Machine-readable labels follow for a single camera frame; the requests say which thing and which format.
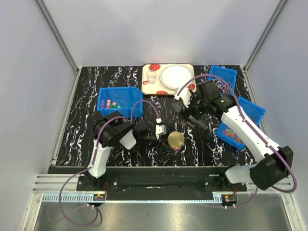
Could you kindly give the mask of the clear plastic jar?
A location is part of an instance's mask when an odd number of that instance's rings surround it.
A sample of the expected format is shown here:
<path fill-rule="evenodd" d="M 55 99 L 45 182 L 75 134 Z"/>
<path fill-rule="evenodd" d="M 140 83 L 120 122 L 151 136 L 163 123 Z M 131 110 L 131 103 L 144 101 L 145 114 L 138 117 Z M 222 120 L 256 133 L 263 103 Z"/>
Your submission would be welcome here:
<path fill-rule="evenodd" d="M 177 144 L 173 144 L 173 143 L 168 143 L 168 148 L 173 151 L 173 152 L 177 152 L 180 151 L 182 149 L 182 147 L 184 146 L 183 142 L 177 143 Z"/>

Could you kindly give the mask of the clear plastic scoop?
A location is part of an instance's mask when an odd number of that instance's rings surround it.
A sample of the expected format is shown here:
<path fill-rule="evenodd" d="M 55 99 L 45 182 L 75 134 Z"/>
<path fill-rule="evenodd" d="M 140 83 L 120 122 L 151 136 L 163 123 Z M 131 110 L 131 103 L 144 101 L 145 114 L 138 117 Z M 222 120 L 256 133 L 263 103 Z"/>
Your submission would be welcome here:
<path fill-rule="evenodd" d="M 208 125 L 201 120 L 202 115 L 197 114 L 193 110 L 185 107 L 183 103 L 176 101 L 173 103 L 173 108 L 178 113 L 178 116 L 182 122 L 190 128 L 195 128 L 197 126 L 202 130 L 208 129 Z"/>

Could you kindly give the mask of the blue bin of star candies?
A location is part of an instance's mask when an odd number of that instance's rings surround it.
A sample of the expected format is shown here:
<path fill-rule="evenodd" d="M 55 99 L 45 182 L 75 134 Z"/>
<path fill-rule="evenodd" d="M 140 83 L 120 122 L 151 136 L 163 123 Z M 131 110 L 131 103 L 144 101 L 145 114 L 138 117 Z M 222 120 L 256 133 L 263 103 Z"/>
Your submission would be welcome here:
<path fill-rule="evenodd" d="M 137 87 L 100 88 L 97 111 L 103 116 L 119 111 L 122 116 L 131 118 L 134 104 L 143 100 L 143 93 Z"/>

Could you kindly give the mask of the gold jar lid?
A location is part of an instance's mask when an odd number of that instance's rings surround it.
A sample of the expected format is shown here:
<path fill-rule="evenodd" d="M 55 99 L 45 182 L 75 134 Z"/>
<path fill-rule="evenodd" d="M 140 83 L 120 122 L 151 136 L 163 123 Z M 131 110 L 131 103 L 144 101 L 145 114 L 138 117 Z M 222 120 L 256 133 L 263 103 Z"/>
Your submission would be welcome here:
<path fill-rule="evenodd" d="M 177 144 L 180 142 L 184 143 L 184 141 L 185 141 L 184 135 L 178 131 L 171 132 L 167 138 L 167 142 L 173 144 Z"/>

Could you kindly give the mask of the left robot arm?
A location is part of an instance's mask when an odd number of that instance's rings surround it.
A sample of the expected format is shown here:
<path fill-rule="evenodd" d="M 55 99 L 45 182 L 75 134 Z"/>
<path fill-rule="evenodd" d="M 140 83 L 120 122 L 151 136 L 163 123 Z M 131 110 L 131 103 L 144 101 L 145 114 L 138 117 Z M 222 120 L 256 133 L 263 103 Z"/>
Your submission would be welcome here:
<path fill-rule="evenodd" d="M 98 121 L 94 125 L 93 132 L 94 147 L 86 176 L 87 185 L 97 191 L 103 187 L 102 176 L 106 173 L 107 160 L 113 147 L 122 145 L 128 151 L 136 151 L 141 143 L 158 142 L 167 134 L 167 127 L 158 118 L 155 130 L 150 131 L 147 122 L 141 121 L 134 125 L 119 111 L 115 111 Z"/>

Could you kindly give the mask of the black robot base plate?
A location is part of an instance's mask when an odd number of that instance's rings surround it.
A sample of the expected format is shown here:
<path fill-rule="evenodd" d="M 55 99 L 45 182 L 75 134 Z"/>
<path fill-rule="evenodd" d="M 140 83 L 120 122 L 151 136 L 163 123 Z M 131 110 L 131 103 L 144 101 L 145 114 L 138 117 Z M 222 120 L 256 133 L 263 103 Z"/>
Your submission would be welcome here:
<path fill-rule="evenodd" d="M 79 176 L 78 191 L 109 192 L 126 188 L 176 188 L 204 190 L 206 192 L 245 192 L 245 183 L 231 184 L 224 176 L 227 167 L 108 167 L 106 173 L 95 180 L 89 173 Z"/>

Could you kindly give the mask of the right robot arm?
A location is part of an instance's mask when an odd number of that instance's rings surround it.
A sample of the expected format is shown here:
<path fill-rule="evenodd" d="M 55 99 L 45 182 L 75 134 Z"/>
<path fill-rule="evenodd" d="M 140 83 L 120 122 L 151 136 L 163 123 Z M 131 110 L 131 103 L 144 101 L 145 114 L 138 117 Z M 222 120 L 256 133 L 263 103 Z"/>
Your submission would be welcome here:
<path fill-rule="evenodd" d="M 297 189 L 297 180 L 291 169 L 292 149 L 278 145 L 252 122 L 244 113 L 232 87 L 227 87 L 230 94 L 222 96 L 214 81 L 209 80 L 201 85 L 204 90 L 199 103 L 191 102 L 192 93 L 185 85 L 176 90 L 175 100 L 182 101 L 183 106 L 190 111 L 195 109 L 200 114 L 209 113 L 220 118 L 243 141 L 256 162 L 254 165 L 228 168 L 224 176 L 218 179 L 219 187 L 229 191 L 237 183 L 253 183 L 261 190 L 267 190 L 270 187 L 276 189 L 277 182 L 291 176 L 293 187 L 290 190 L 284 190 L 284 193 L 294 192 Z"/>

